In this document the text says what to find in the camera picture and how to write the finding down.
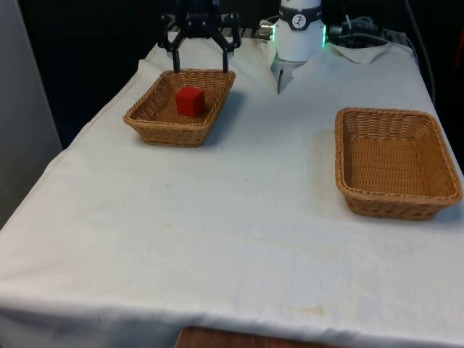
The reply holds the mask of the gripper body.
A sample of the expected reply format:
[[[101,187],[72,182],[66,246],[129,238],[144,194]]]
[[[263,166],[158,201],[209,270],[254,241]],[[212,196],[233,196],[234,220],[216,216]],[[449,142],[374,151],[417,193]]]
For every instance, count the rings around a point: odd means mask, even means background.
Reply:
[[[181,1],[181,32],[186,38],[211,38],[219,23],[219,1]]]

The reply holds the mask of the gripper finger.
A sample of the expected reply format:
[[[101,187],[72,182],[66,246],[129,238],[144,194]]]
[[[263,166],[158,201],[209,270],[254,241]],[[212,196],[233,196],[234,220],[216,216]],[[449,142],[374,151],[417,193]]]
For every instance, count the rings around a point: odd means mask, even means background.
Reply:
[[[220,28],[226,26],[231,29],[231,41],[221,33]],[[213,41],[223,52],[223,72],[228,72],[228,56],[241,46],[239,15],[235,12],[215,15],[215,24],[212,32]]]
[[[181,60],[179,55],[179,48],[185,39],[184,34],[184,25],[185,22],[183,19],[178,19],[174,14],[162,14],[161,15],[161,23],[162,23],[162,39],[159,41],[158,46],[160,48],[165,49],[168,54],[172,55],[173,60],[173,70],[175,73],[179,73],[181,71]],[[177,36],[174,38],[173,41],[170,41],[168,37],[168,33],[170,29],[173,27],[178,28]]]

